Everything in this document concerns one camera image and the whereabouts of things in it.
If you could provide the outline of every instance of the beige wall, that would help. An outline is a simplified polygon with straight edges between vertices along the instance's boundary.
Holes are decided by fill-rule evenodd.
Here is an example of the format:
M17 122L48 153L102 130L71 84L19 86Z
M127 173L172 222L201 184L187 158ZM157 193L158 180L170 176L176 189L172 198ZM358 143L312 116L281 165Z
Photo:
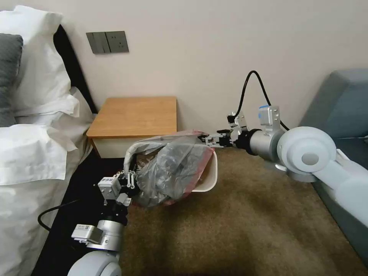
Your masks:
M180 128L227 127L252 69L294 127L329 72L368 67L367 0L2 0L0 8L15 3L64 14L99 107L112 96L175 95ZM86 32L119 30L129 54L92 54ZM251 127L264 104L252 78L243 106Z

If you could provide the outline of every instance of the carpet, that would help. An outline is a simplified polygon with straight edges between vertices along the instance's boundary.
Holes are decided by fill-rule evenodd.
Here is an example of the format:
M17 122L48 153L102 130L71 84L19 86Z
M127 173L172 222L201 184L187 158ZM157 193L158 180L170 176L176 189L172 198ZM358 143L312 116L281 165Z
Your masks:
M129 208L122 275L368 275L310 184L242 150L216 153L211 191Z

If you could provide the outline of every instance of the white pillow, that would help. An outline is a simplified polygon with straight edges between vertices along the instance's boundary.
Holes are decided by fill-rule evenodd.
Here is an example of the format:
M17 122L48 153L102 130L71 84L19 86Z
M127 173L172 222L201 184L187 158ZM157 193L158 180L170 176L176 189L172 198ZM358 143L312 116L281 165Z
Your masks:
M70 79L53 42L61 19L61 14L25 6L0 11L0 33L21 35L24 43L13 94L15 116L50 113L50 103L54 112L73 113L77 101L70 100Z

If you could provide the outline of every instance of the black cable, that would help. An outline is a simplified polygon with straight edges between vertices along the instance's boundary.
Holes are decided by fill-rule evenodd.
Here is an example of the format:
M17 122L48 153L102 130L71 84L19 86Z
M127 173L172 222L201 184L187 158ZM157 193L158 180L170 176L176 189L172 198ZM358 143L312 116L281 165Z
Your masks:
M246 77L246 79L245 79L244 86L243 86L243 90L242 90L242 92L241 92L242 94L241 94L241 97L240 97L240 102L239 102L238 111L236 112L236 114L235 114L234 116L228 116L228 118L230 117L230 119L231 119L232 121L234 121L234 119L239 115L239 112L240 112L240 111L241 111L241 109L242 109L243 100L244 100L244 94L245 94L245 89L246 89L246 86L247 86L247 84L248 84L249 78L250 78L250 76L251 76L253 73L257 76L258 81L260 82L260 85L261 85L261 88L262 88L262 92L263 92L263 95L264 95L264 97L265 97L265 99L266 99L266 101L267 101L267 104L268 104L268 105L271 105L271 102L269 101L269 98L268 98L267 93L266 93L266 89L265 89L265 87L264 87L264 85L263 85L263 82L262 82L262 80L261 80L260 75L258 74L258 72L257 72L257 71L252 70L252 71L250 71L250 72L248 73L248 75L247 75L247 77ZM282 121L280 121L280 125L282 125L282 126L284 127L284 129L289 130L289 128L288 128L288 127L287 127L287 126L286 126Z
M41 220L42 216L43 216L44 214L48 213L48 212L51 212L51 211L57 210L57 209L59 209L59 208L65 207L65 206L68 206L69 204L75 203L75 202L77 202L77 201L80 201L80 199L76 199L76 200L73 200L73 201L71 201L71 202L64 203L64 204L61 204L61 205L59 205L59 206L55 206L55 207L52 207L52 208L50 208L50 209L47 209L46 211L43 211L43 212L42 212L42 213L40 213L40 215L37 217L37 221L38 221L38 223L39 223L43 228L45 228L47 231L49 231L49 232L50 232L50 231L51 231L51 228L50 228L50 227L48 227L46 224L44 224L44 223L42 222L42 220Z

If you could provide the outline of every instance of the wooden tabletop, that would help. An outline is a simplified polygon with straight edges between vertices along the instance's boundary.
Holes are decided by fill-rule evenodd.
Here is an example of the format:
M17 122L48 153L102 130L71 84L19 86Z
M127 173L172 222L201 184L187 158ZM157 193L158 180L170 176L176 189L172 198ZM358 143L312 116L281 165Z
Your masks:
M176 132L176 97L108 98L89 138L134 138Z

